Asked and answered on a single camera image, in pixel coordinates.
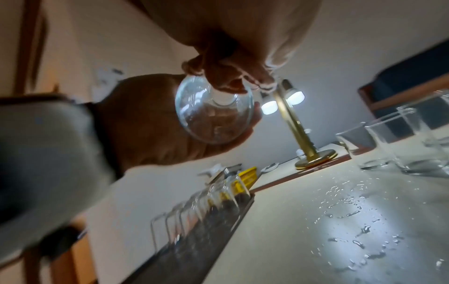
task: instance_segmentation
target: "sleeve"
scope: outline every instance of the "sleeve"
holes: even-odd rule
[[[88,108],[55,96],[0,101],[0,259],[39,241],[120,175]]]

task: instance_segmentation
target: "glass sphere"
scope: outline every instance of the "glass sphere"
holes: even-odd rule
[[[214,89],[205,77],[187,76],[175,97],[181,125],[196,139],[223,144],[240,136],[254,112],[251,89],[246,94],[229,94]]]

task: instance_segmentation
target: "gold lamp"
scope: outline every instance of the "gold lamp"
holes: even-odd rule
[[[262,93],[262,111],[264,114],[271,114],[279,109],[282,118],[287,122],[293,136],[304,151],[305,158],[299,159],[295,164],[297,170],[311,168],[329,161],[337,156],[335,150],[324,150],[318,152],[315,146],[305,133],[295,111],[292,107],[304,100],[304,94],[295,89],[287,79],[280,79],[276,90],[268,94]]]

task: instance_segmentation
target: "hand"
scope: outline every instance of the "hand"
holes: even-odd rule
[[[245,93],[241,78],[266,92],[270,72],[301,43],[322,0],[142,0],[152,19],[199,56],[182,68],[216,89]]]
[[[249,127],[236,140],[209,145],[191,137],[181,126],[174,107],[184,77],[154,74],[128,78],[96,104],[96,115],[122,172],[141,165],[173,165],[225,153],[245,142],[253,132],[262,117],[258,103]],[[228,116],[232,114],[223,114],[223,120]]]

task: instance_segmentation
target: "lamp base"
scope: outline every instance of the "lamp base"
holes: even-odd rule
[[[314,159],[313,161],[308,161],[307,158],[300,159],[296,162],[295,168],[297,170],[304,170],[307,168],[311,168],[314,166],[317,166],[319,164],[322,164],[324,162],[327,162],[329,160],[332,160],[337,156],[337,152],[335,150],[324,150],[321,152],[318,152],[318,158]]]

